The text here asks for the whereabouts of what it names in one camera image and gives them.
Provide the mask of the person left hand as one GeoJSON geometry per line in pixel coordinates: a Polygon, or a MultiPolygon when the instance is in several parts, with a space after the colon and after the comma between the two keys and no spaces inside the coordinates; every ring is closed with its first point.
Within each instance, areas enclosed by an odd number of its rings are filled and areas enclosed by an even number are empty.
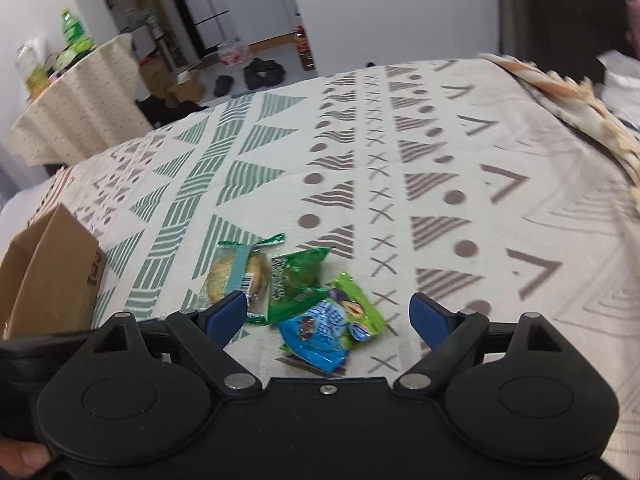
{"type": "Polygon", "coordinates": [[[30,478],[51,461],[49,450],[39,443],[1,438],[1,469],[12,478],[30,478]]]}

